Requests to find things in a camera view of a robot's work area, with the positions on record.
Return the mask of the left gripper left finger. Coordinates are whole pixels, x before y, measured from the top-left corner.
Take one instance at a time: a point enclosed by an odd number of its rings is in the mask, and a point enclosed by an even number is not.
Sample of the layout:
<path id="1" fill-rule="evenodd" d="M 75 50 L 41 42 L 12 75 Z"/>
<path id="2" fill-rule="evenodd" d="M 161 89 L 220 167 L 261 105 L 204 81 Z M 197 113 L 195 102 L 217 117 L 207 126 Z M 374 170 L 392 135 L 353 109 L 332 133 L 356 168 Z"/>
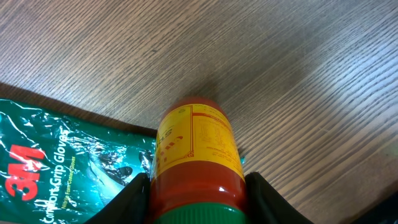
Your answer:
<path id="1" fill-rule="evenodd" d="M 143 224 L 149 205 L 150 178 L 140 173 L 85 224 Z"/>

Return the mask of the red sauce bottle green cap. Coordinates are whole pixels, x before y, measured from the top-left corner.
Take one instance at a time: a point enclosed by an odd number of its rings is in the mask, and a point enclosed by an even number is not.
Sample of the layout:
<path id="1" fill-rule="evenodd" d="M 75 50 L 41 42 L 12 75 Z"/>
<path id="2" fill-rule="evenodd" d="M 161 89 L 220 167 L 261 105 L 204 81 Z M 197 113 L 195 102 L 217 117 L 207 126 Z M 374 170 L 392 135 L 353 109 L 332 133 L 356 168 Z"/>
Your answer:
<path id="1" fill-rule="evenodd" d="M 184 98 L 162 117 L 147 222 L 250 222 L 244 172 L 232 127 L 214 101 Z"/>

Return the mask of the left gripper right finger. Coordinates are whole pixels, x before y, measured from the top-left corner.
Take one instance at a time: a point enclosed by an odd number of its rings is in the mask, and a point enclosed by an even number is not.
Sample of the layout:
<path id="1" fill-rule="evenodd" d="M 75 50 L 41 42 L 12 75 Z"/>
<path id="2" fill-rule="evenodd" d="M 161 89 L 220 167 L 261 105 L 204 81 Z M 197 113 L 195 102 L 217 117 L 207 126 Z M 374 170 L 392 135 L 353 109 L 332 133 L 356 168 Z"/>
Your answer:
<path id="1" fill-rule="evenodd" d="M 258 172 L 245 176 L 252 223 L 313 224 L 298 212 Z"/>

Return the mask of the green 3M gloves packet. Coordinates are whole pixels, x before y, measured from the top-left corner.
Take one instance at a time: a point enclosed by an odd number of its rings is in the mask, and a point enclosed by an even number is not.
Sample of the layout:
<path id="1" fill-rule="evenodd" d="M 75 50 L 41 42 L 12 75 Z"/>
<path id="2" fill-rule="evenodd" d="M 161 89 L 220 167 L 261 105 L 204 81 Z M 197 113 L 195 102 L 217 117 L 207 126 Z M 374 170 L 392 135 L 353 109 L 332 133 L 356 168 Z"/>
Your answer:
<path id="1" fill-rule="evenodd" d="M 152 167 L 155 138 L 1 100 L 1 220 L 83 223 Z"/>

